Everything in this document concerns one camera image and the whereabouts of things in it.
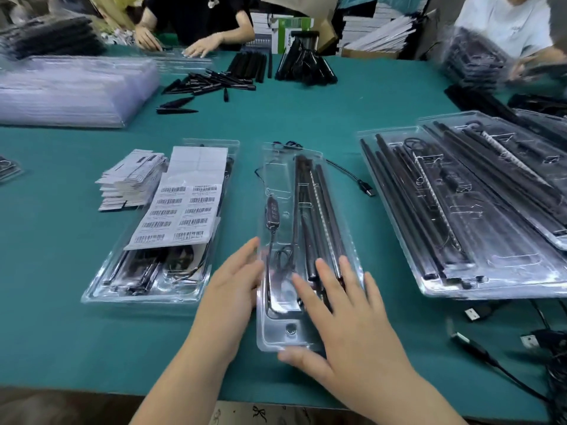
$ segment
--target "teal tablecloth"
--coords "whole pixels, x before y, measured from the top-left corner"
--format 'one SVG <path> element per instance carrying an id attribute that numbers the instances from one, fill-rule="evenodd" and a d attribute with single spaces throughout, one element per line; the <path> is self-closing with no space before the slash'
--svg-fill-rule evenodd
<path id="1" fill-rule="evenodd" d="M 226 68 L 230 54 L 216 59 Z M 256 235 L 263 213 L 260 144 L 295 140 L 370 179 L 359 156 L 358 130 L 412 125 L 418 117 L 455 112 L 447 85 L 418 62 L 330 59 L 339 82 L 304 88 L 266 79 L 256 92 L 197 97 L 191 115 L 158 116 L 171 99 L 157 96 L 123 131 L 0 128 L 0 153 L 26 173 L 0 186 L 0 385 L 145 394 L 174 356 L 192 320 L 103 313 L 79 300 L 133 213 L 99 213 L 94 181 L 134 148 L 169 154 L 182 138 L 240 140 L 231 191 L 220 226 L 218 266 Z M 167 84 L 171 78 L 163 78 Z M 483 323 L 466 323 L 464 305 L 422 296 L 379 198 L 369 198 L 339 171 L 330 182 L 340 197 L 365 270 L 379 283 L 393 327 L 413 365 L 463 415 L 545 419 L 542 403 L 506 378 L 473 362 L 447 337 L 447 321 L 485 345 L 502 364 L 545 391 L 544 369 L 519 336 L 540 328 L 522 301 Z M 552 321 L 555 303 L 543 308 Z M 221 399 L 337 407 L 308 377 L 256 347 L 252 318 L 224 380 Z"/>

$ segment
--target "fingernail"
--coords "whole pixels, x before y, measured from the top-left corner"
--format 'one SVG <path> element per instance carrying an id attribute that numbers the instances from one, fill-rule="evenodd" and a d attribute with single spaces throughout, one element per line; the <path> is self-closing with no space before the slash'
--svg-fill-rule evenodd
<path id="1" fill-rule="evenodd" d="M 280 350 L 278 352 L 278 359 L 281 362 L 285 362 L 286 364 L 288 364 L 289 361 L 291 361 L 291 354 L 289 352 L 287 352 L 286 350 Z"/>

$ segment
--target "black t-shirt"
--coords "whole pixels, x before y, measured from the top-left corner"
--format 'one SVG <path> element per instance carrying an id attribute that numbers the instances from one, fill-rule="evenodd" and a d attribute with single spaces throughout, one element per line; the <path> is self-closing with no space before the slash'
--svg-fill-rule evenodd
<path id="1" fill-rule="evenodd" d="M 146 0 L 146 6 L 158 19 L 158 28 L 170 22 L 179 41 L 190 46 L 213 33 L 238 28 L 236 15 L 241 10 L 250 17 L 250 0 L 218 1 L 212 9 L 209 0 Z M 240 45 L 222 45 L 221 49 L 239 50 Z"/>

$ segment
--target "person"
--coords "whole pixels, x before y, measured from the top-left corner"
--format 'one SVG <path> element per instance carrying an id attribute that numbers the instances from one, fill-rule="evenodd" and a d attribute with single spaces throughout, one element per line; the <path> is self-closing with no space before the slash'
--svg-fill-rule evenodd
<path id="1" fill-rule="evenodd" d="M 188 46 L 186 56 L 204 57 L 217 48 L 238 51 L 242 43 L 255 38 L 249 1 L 146 0 L 142 19 L 136 25 L 136 44 L 142 49 L 161 51 L 152 31 L 170 22 L 179 41 Z"/>
<path id="2" fill-rule="evenodd" d="M 255 261 L 259 243 L 257 237 L 251 239 L 214 273 L 187 339 L 131 425 L 209 423 L 224 373 L 256 305 L 264 271 L 263 262 Z M 465 425 L 409 363 L 372 276 L 365 273 L 365 293 L 348 260 L 341 257 L 345 292 L 322 259 L 316 267 L 333 312 L 301 277 L 294 275 L 293 283 L 321 335 L 327 358 L 288 347 L 278 359 L 301 369 L 345 406 L 380 425 Z"/>
<path id="3" fill-rule="evenodd" d="M 562 50 L 553 45 L 547 0 L 466 0 L 456 27 L 484 34 L 517 63 L 518 76 L 529 62 L 565 61 Z"/>

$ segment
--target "barcode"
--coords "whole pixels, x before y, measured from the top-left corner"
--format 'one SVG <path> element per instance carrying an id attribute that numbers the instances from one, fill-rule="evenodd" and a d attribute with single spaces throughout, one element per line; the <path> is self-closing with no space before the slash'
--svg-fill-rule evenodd
<path id="1" fill-rule="evenodd" d="M 165 234 L 153 234 L 151 236 L 138 236 L 134 243 L 147 243 L 149 241 L 162 241 Z"/>
<path id="2" fill-rule="evenodd" d="M 185 186 L 164 187 L 162 188 L 162 192 L 185 192 L 185 189 L 187 189 Z"/>
<path id="3" fill-rule="evenodd" d="M 169 227 L 170 225 L 171 221 L 144 222 L 142 228 L 163 228 Z"/>
<path id="4" fill-rule="evenodd" d="M 158 204 L 179 204 L 183 201 L 182 198 L 169 198 L 169 199 L 163 199 L 163 200 L 158 200 Z"/>
<path id="5" fill-rule="evenodd" d="M 206 224 L 209 218 L 198 218 L 198 219 L 183 219 L 179 226 L 182 225 L 201 225 Z"/>
<path id="6" fill-rule="evenodd" d="M 186 215 L 198 215 L 199 213 L 210 212 L 212 209 L 213 209 L 213 207 L 193 207 L 193 208 L 188 208 L 187 210 L 185 210 L 185 214 Z"/>
<path id="7" fill-rule="evenodd" d="M 150 212 L 150 216 L 174 215 L 176 213 L 177 213 L 177 209 L 173 209 L 173 210 L 152 210 Z"/>
<path id="8" fill-rule="evenodd" d="M 193 192 L 216 191 L 216 185 L 193 186 Z"/>
<path id="9" fill-rule="evenodd" d="M 193 240 L 195 238 L 202 237 L 205 231 L 189 231 L 189 232 L 178 232 L 174 235 L 174 240 Z"/>
<path id="10" fill-rule="evenodd" d="M 189 203 L 211 203 L 215 200 L 214 197 L 195 197 L 192 198 Z"/>

